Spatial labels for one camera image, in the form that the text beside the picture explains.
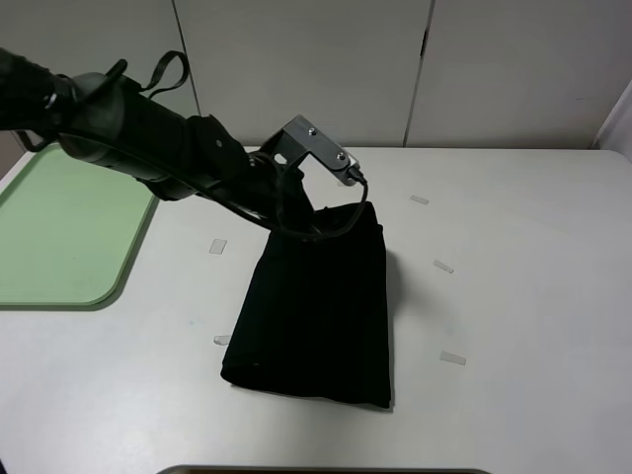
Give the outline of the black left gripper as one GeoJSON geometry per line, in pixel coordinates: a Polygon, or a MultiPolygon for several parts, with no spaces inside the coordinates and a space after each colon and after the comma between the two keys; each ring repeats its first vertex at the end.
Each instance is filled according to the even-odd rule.
{"type": "Polygon", "coordinates": [[[249,164],[265,180],[263,217],[292,237],[320,237],[315,210],[303,187],[304,173],[281,154],[249,152],[249,164]]]}

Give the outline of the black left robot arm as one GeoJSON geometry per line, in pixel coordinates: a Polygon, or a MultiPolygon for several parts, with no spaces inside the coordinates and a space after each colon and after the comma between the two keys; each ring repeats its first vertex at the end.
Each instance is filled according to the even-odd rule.
{"type": "Polygon", "coordinates": [[[314,210],[299,182],[284,189],[271,156],[249,153],[214,117],[186,118],[155,102],[176,50],[158,61],[145,86],[121,59],[105,73],[55,74],[23,56],[1,52],[1,128],[28,150],[52,142],[77,160],[131,176],[164,201],[214,200],[246,220],[303,239],[318,235],[314,210]]]}

